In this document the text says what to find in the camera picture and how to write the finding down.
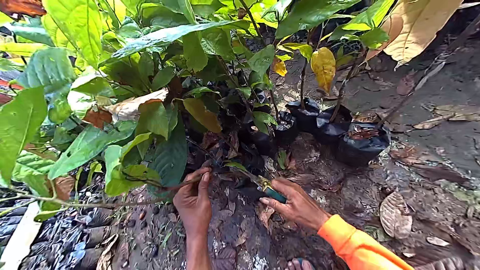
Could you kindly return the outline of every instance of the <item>orange sleeve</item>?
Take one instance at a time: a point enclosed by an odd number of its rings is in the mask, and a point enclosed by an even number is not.
[[[414,270],[368,234],[334,215],[318,231],[352,270]]]

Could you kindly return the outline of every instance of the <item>soil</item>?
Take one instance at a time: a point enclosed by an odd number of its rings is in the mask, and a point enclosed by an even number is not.
[[[478,267],[480,262],[475,255],[480,253],[480,165],[476,161],[480,156],[479,122],[445,121],[428,130],[416,130],[411,125],[434,117],[425,109],[428,105],[477,105],[479,48],[480,41],[468,41],[400,110],[390,125],[394,131],[391,147],[368,168],[350,168],[336,161],[330,148],[319,145],[310,134],[301,133],[288,149],[295,167],[274,174],[299,183],[328,212],[340,214],[414,267],[444,258],[460,260],[465,269],[474,264]],[[349,82],[344,105],[353,113],[385,112],[402,98],[396,93],[400,79],[411,70],[428,65],[433,55],[433,51],[427,51],[396,71],[388,56],[376,57],[370,61],[372,70]],[[302,67],[303,59],[296,55],[287,63],[286,77],[272,76],[274,93],[283,109],[286,102],[299,99],[297,84]],[[307,70],[307,96],[318,102],[324,98],[325,104],[335,102],[328,101],[332,97],[325,98],[314,74],[310,68]],[[409,149],[415,149],[413,152],[418,155],[405,154]],[[269,219],[268,228],[264,226],[256,214],[260,205],[255,188],[236,186],[236,181],[219,177],[210,186],[213,218],[208,246],[212,258],[222,259],[221,250],[233,248],[234,269],[238,270],[284,269],[293,258],[306,258],[316,269],[347,269],[316,232],[285,221],[276,213]],[[380,222],[380,204],[393,191],[404,197],[413,218],[412,231],[404,239],[388,236]],[[142,191],[134,199],[140,196],[149,198],[147,191]],[[122,229],[118,229],[120,242],[114,269],[185,269],[185,234],[171,204],[136,207],[128,219],[136,223],[131,228],[128,220],[119,225]],[[430,244],[428,236],[450,244]],[[128,243],[127,254],[124,243]]]

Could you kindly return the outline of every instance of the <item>left hand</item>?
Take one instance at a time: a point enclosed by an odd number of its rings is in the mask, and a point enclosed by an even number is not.
[[[173,198],[173,205],[183,221],[187,237],[207,235],[208,224],[212,218],[212,205],[208,198],[211,171],[211,168],[201,168],[188,174],[184,182],[202,176],[198,188],[197,183],[186,185]]]

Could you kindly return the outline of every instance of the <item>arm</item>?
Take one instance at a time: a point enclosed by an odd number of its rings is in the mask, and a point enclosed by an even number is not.
[[[272,181],[272,187],[287,197],[286,204],[271,198],[261,198],[260,201],[273,207],[285,218],[317,230],[350,269],[413,270],[368,234],[355,229],[340,216],[325,212],[298,184],[277,178]]]
[[[211,270],[207,232],[212,218],[212,205],[208,198],[210,168],[201,168],[187,175],[185,181],[203,174],[198,188],[195,184],[182,187],[173,198],[187,234],[187,270]]]

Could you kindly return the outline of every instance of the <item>foot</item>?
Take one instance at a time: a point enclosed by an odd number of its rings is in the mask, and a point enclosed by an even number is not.
[[[309,261],[300,258],[289,261],[285,270],[315,270],[315,268]]]

